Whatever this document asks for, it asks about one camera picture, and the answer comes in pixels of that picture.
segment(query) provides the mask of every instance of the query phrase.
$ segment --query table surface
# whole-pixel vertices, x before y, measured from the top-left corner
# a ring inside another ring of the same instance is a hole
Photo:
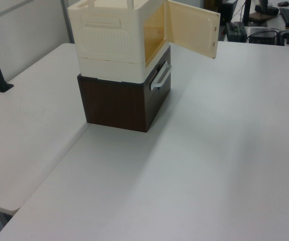
[[[0,211],[14,214],[86,130],[78,74],[64,44],[0,93]]]
[[[149,132],[90,125],[0,241],[289,240],[289,50],[171,62]]]

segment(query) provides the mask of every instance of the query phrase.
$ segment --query cream plastic box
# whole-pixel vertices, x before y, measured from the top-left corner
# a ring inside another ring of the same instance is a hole
[[[169,42],[216,57],[218,13],[171,0],[81,0],[68,14],[85,77],[143,83]]]

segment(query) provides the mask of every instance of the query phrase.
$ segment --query dark brown wooden box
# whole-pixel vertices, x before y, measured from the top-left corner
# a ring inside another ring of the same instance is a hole
[[[92,124],[147,132],[171,87],[171,75],[160,88],[150,85],[164,62],[171,63],[170,47],[143,84],[114,82],[78,75],[86,115]]]

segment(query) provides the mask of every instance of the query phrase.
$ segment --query box lid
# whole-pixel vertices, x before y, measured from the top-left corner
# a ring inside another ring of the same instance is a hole
[[[166,40],[192,51],[216,57],[220,14],[166,1]]]

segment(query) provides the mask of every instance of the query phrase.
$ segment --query white handle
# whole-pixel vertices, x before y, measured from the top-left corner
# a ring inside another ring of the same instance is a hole
[[[160,80],[161,76],[166,71],[166,69],[168,71],[164,75],[163,79],[158,83],[158,81]],[[166,79],[169,77],[169,75],[171,73],[171,69],[172,69],[172,66],[170,64],[168,64],[167,61],[165,61],[163,66],[162,66],[162,68],[160,69],[159,73],[156,75],[156,77],[152,81],[150,89],[153,90],[156,87],[160,88],[161,86],[163,86],[163,84],[165,83]]]
[[[94,2],[96,0],[88,0],[88,7],[94,8]],[[133,10],[134,9],[134,0],[127,0],[128,9]]]

